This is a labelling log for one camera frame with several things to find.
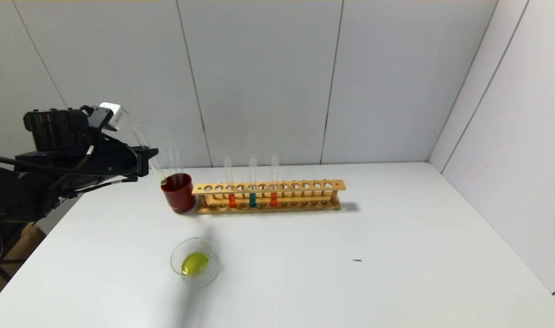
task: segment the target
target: test tube rack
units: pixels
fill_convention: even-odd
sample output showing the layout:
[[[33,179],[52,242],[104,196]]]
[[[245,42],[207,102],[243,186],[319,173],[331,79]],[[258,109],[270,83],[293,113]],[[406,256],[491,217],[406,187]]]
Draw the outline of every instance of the test tube rack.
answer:
[[[295,210],[340,210],[338,191],[345,190],[342,180],[259,182],[251,189],[248,183],[195,184],[192,194],[199,197],[197,214],[290,212]],[[271,206],[271,193],[277,193],[277,206]],[[229,195],[235,195],[236,207],[229,207]],[[255,207],[249,194],[256,195]]]

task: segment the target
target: test tube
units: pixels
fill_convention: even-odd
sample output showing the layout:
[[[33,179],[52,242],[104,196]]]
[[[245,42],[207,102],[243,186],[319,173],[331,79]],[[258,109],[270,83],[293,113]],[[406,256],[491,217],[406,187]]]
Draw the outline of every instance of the test tube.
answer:
[[[142,131],[142,127],[140,125],[134,126],[134,128],[132,128],[132,131],[134,132],[134,136],[136,137],[136,140],[138,140],[140,146],[150,148],[148,139],[146,139],[146,135],[144,134],[144,131]],[[156,179],[160,182],[160,184],[166,185],[166,176],[156,157],[154,156],[150,158],[148,160],[148,164],[150,165],[150,168],[154,172]]]
[[[225,179],[227,180],[227,189],[233,189],[233,167],[231,166],[231,158],[225,156]],[[237,202],[235,194],[229,194],[229,207],[236,208]]]
[[[256,174],[257,174],[257,158],[255,155],[251,155],[249,158],[249,187],[250,189],[255,189],[257,187]],[[249,206],[256,207],[257,202],[255,201],[255,193],[249,193]]]
[[[182,169],[182,163],[180,160],[180,149],[171,147],[169,148],[168,154],[172,183],[176,188],[181,188],[184,170]]]
[[[279,169],[279,157],[278,154],[273,154],[272,156],[272,189],[278,188],[278,169]],[[278,193],[273,192],[272,198],[269,203],[271,206],[276,207],[278,205]]]

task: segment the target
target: test tube with teal liquid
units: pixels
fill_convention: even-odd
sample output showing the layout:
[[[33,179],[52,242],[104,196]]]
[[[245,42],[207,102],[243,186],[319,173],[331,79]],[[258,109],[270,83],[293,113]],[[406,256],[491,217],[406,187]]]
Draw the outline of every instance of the test tube with teal liquid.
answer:
[[[257,171],[257,158],[255,158],[255,155],[251,155],[251,157],[249,158],[249,182],[250,182],[249,188],[250,189],[256,189],[257,187],[256,171]],[[257,201],[255,198],[256,198],[255,193],[249,194],[250,207],[257,206]]]

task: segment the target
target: floor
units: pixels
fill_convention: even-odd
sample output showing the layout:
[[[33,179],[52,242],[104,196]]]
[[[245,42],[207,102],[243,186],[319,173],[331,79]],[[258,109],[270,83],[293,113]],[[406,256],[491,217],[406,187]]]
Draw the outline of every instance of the floor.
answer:
[[[28,256],[34,252],[36,247],[45,239],[46,235],[42,232],[38,226],[33,224],[29,224],[23,229],[21,234],[21,238],[17,243],[12,247],[12,249],[8,252],[5,260],[14,260],[14,259],[27,259]],[[13,276],[16,272],[21,268],[22,263],[8,263],[2,264],[1,267]],[[0,292],[6,286],[5,280],[0,277]]]

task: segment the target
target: white table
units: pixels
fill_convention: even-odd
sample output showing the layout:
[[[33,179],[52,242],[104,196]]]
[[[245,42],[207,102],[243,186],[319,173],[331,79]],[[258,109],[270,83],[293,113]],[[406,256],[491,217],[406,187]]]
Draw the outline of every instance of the white table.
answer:
[[[222,168],[186,172],[223,181]],[[153,177],[85,195],[0,294],[0,327],[555,327],[555,299],[429,164],[280,178],[344,179],[343,209],[181,216]],[[169,257],[201,235],[224,267],[195,294]]]

